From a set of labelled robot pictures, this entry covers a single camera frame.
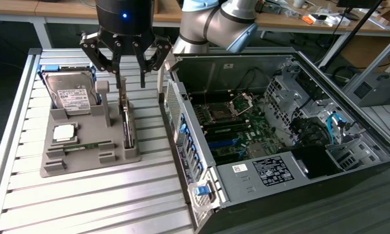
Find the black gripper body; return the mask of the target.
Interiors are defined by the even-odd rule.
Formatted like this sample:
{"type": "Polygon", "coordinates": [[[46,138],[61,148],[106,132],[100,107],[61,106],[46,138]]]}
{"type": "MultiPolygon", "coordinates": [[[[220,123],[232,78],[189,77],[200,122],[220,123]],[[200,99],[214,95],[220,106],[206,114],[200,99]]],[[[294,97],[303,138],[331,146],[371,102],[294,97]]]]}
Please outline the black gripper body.
{"type": "Polygon", "coordinates": [[[100,26],[113,34],[153,42],[152,0],[97,0],[100,26]]]}

